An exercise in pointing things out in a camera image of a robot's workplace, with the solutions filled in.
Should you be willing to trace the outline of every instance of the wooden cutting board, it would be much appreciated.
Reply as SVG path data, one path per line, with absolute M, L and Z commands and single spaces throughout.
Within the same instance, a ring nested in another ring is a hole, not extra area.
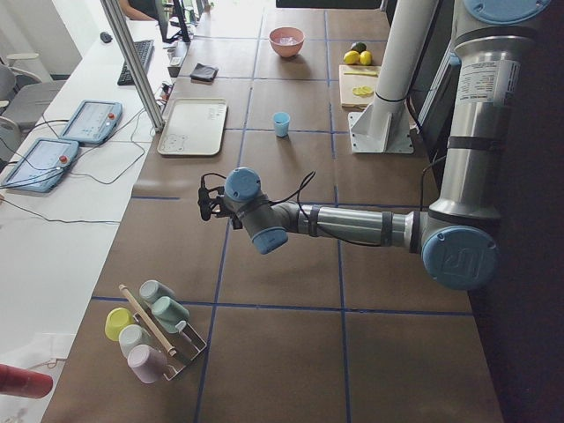
M 353 94 L 357 86 L 369 86 L 376 89 L 378 77 L 367 73 L 380 74 L 380 66 L 360 66 L 340 64 L 338 66 L 338 87 L 341 94 L 341 106 L 344 108 L 365 108 L 374 99 L 374 95 L 359 96 Z

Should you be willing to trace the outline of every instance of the blue tablet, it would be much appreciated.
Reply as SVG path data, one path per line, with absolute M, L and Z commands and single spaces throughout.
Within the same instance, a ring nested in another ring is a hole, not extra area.
M 60 136 L 83 145 L 105 142 L 122 118 L 122 104 L 115 101 L 83 100 Z
M 6 189 L 51 191 L 77 157 L 78 141 L 37 138 L 2 184 Z

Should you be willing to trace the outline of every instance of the folded black cloth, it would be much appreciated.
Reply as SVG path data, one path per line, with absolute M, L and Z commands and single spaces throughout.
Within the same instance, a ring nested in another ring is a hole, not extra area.
M 218 74 L 218 70 L 218 68 L 213 66 L 198 63 L 192 73 L 190 73 L 190 77 L 196 81 L 212 82 Z

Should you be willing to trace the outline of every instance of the white tray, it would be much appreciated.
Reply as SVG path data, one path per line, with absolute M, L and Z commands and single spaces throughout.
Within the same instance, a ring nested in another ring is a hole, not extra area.
M 225 99 L 176 99 L 157 152 L 167 156 L 213 156 L 221 148 Z

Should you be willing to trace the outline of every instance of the person's arm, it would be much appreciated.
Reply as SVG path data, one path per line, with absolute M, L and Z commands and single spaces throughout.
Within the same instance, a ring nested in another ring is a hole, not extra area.
M 122 8 L 123 14 L 131 20 L 155 20 L 143 12 L 131 7 L 129 0 L 120 0 L 120 7 Z

